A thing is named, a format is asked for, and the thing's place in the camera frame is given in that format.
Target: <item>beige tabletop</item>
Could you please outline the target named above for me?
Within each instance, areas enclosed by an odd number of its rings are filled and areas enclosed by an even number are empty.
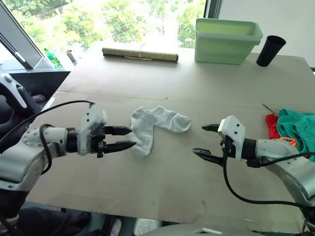
[[[105,155],[56,158],[28,196],[35,203],[92,212],[181,223],[229,225],[262,231],[298,232],[303,220],[290,206],[251,205],[236,199],[224,183],[222,168],[191,152],[206,148],[221,155],[220,136],[201,126],[235,115],[247,138],[268,138],[264,117],[272,109],[315,110],[315,78],[303,58],[277,56],[266,68],[251,54],[242,65],[195,63],[193,50],[179,50],[177,64],[104,58],[96,43],[54,94],[54,104],[87,99],[107,112],[107,125],[130,126],[140,106],[162,105],[192,119],[185,134],[154,129],[152,153],[130,149]],[[72,104],[38,117],[79,128],[86,104]],[[107,136],[107,142],[127,137]],[[228,162],[228,175],[240,195],[253,200],[293,201],[282,182],[265,168]]]

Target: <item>green foliage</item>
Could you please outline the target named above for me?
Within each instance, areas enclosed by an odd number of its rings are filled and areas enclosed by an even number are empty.
[[[115,42],[141,42],[146,34],[146,21],[129,7],[129,0],[110,0],[102,7],[103,23]]]
[[[67,0],[4,0],[4,3],[11,11],[18,10],[23,15],[36,15],[66,5]]]
[[[165,5],[169,2],[169,0],[146,0],[146,2],[150,5],[150,15],[155,16],[157,18],[166,17],[166,8]]]
[[[179,1],[176,0],[174,4],[171,6],[171,11],[176,12],[179,9]]]
[[[62,23],[62,16],[55,16],[49,20],[44,20],[44,24],[49,25],[48,32],[45,35],[45,48],[53,52],[64,52],[68,50],[68,45],[73,40],[72,32],[68,33],[66,26]],[[74,38],[80,40],[80,37],[75,35]]]
[[[180,47],[194,48],[195,47],[195,20],[202,17],[204,11],[203,0],[193,0],[189,3],[182,15],[178,17],[178,36],[177,41]]]
[[[12,11],[15,18],[23,26],[28,35],[38,44],[42,45],[44,42],[45,27],[40,20],[30,13],[23,14],[21,11]]]
[[[68,44],[78,42],[87,49],[94,41],[101,40],[102,35],[95,31],[94,19],[93,13],[75,2],[65,7],[62,24],[65,25]]]

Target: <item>green plastic bin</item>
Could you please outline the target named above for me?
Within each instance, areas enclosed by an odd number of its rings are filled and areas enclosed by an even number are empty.
[[[262,38],[257,23],[196,19],[195,61],[241,64]]]

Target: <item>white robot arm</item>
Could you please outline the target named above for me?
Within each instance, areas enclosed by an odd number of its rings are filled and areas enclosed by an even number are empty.
[[[0,215],[8,221],[17,219],[18,211],[41,174],[47,172],[53,158],[68,152],[79,155],[125,150],[135,142],[107,144],[107,134],[125,135],[131,129],[124,126],[105,126],[106,113],[93,104],[83,115],[81,129],[57,128],[44,124],[29,129],[20,141],[0,155]]]
[[[206,161],[223,166],[225,182],[229,190],[240,200],[252,204],[285,204],[300,207],[308,220],[308,227],[315,231],[315,163],[301,157],[296,147],[286,140],[258,141],[245,138],[245,127],[235,116],[228,116],[220,124],[202,127],[218,132],[222,137],[223,158],[211,155],[209,150],[194,148],[192,151]],[[239,196],[230,186],[226,174],[227,158],[245,159],[253,168],[266,167],[285,184],[295,203],[284,201],[253,201]]]

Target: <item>white sock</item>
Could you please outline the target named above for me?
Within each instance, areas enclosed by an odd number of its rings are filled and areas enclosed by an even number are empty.
[[[150,154],[153,145],[154,125],[174,133],[184,133],[189,130],[191,120],[162,106],[150,111],[143,107],[135,110],[131,115],[132,132],[129,134],[129,140],[137,142],[131,150],[138,156]]]
[[[147,111],[154,114],[154,125],[174,133],[185,133],[189,130],[191,119],[174,111],[170,111],[162,106],[157,106],[154,110]]]
[[[138,156],[150,154],[153,145],[153,126],[155,117],[143,107],[135,110],[131,115],[131,129],[129,140],[137,142],[131,150]]]

